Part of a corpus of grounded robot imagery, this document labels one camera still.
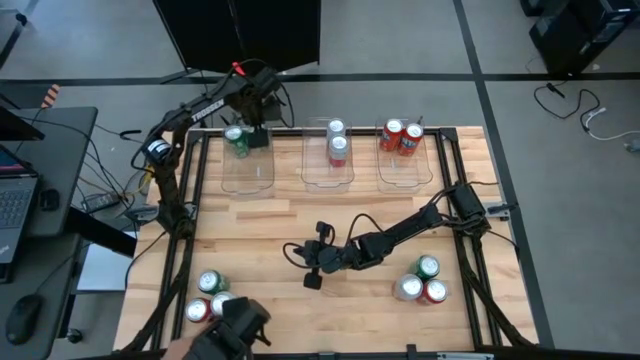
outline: desk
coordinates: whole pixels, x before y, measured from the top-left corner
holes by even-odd
[[[495,171],[481,127],[457,128],[469,181],[494,182]],[[364,271],[340,271],[325,275],[321,291],[302,286],[304,270],[282,256],[282,245],[302,243],[316,236],[318,220],[335,226],[336,242],[344,241],[353,217],[361,212],[373,216],[383,228],[413,214],[440,189],[443,176],[435,149],[428,139],[433,180],[417,194],[382,194],[377,189],[374,141],[354,137],[355,179],[349,192],[317,195],[305,191],[300,180],[302,141],[299,137],[275,137],[275,183],[272,197],[243,201],[221,190],[222,140],[211,138],[196,230],[187,299],[201,296],[196,279],[206,268],[221,271],[231,280],[231,291],[259,301],[272,316],[266,326],[271,347],[254,346],[255,353],[404,352],[413,343],[419,351],[472,350],[469,321],[453,234],[450,229],[427,231],[397,247],[382,265]],[[198,164],[196,144],[188,174],[187,199],[193,193]],[[453,156],[447,156],[455,169]],[[498,186],[474,186],[483,201],[500,200]],[[152,188],[149,201],[158,199]],[[439,204],[446,211],[445,202]],[[507,222],[491,220],[494,231],[510,237]],[[354,234],[374,230],[358,222]],[[136,252],[146,248],[161,232],[157,224],[142,228]],[[158,299],[167,239],[160,241],[132,269],[114,348],[131,341]],[[515,251],[511,244],[487,234],[484,256],[493,296],[512,323],[529,340],[536,331]],[[177,271],[182,259],[176,254]],[[418,306],[398,302],[390,288],[420,254],[435,255],[441,263],[438,276],[449,287],[450,297],[440,305]],[[490,343],[482,304],[476,300],[483,342]],[[163,346],[169,341],[173,309],[167,313]],[[201,326],[183,323],[183,336],[195,335]]]
[[[16,115],[33,118],[38,109],[12,110]],[[71,126],[91,135],[97,109],[67,108],[47,109],[40,112],[38,120]],[[26,233],[18,247],[13,268],[13,281],[0,284],[0,354],[7,359],[46,358],[53,340],[61,332],[66,333],[73,296],[69,289],[75,276],[76,261],[83,239],[124,252],[125,244],[133,252],[135,240],[75,209],[69,209],[88,140],[73,130],[47,123],[34,126],[45,134],[42,141],[25,141],[17,155],[30,163],[40,174],[40,189],[56,189],[60,193],[60,208],[43,212],[34,207]],[[3,142],[9,150],[15,150],[19,142]],[[109,246],[106,240],[113,240]],[[36,331],[31,339],[20,346],[9,344],[4,336],[6,318],[21,297],[33,293],[36,287],[68,256],[72,260],[64,264],[47,281],[41,290],[43,306],[38,317]]]

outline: white cable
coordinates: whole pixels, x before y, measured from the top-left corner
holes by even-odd
[[[587,118],[587,121],[585,121],[584,126],[587,128],[587,133],[589,134],[589,136],[591,136],[592,138],[599,140],[599,141],[611,141],[611,140],[615,140],[615,139],[620,139],[621,137],[625,137],[627,135],[631,135],[631,134],[640,134],[640,130],[631,130],[631,131],[627,131],[625,133],[622,134],[618,134],[618,135],[614,135],[611,137],[606,137],[606,138],[601,138],[599,136],[593,135],[593,133],[591,133],[591,129],[589,128],[589,123],[591,122],[591,120],[593,120],[596,116],[604,113],[605,111],[607,111],[607,108],[601,108],[598,111],[595,112],[590,112],[589,113],[589,118]]]

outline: green soda can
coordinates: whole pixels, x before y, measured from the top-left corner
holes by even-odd
[[[207,270],[198,279],[198,289],[205,294],[215,295],[221,291],[229,290],[231,283],[222,274],[215,270]]]
[[[233,147],[233,152],[238,159],[249,156],[249,138],[240,126],[231,125],[224,129],[224,138]]]
[[[440,273],[438,259],[431,255],[422,255],[409,267],[409,273],[418,276],[423,281],[432,279]]]

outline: laptop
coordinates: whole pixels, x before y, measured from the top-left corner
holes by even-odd
[[[38,173],[0,145],[0,264],[10,264],[37,195]]]

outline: power strip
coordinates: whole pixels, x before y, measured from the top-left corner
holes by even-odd
[[[120,203],[120,195],[114,192],[107,194],[97,194],[87,196],[83,199],[82,208],[87,214],[93,214],[96,211],[108,209]]]

